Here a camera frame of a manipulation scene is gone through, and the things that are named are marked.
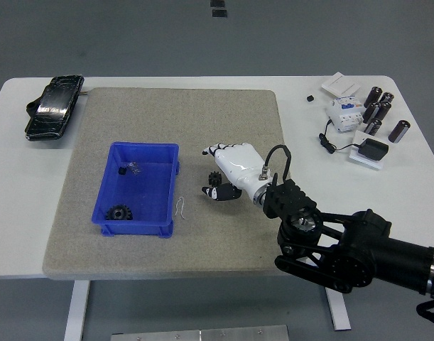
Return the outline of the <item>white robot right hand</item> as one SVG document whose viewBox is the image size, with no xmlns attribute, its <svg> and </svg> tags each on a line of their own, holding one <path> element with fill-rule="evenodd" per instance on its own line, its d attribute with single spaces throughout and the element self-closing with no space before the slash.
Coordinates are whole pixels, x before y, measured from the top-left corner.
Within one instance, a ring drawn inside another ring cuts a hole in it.
<svg viewBox="0 0 434 341">
<path fill-rule="evenodd" d="M 214 157 L 229 181 L 203 187 L 203 193 L 216 201 L 228 201 L 239 198 L 245 191 L 256 206 L 264 205 L 266 189 L 272 181 L 271 171 L 251 144 L 215 144 L 202 153 Z"/>
</svg>

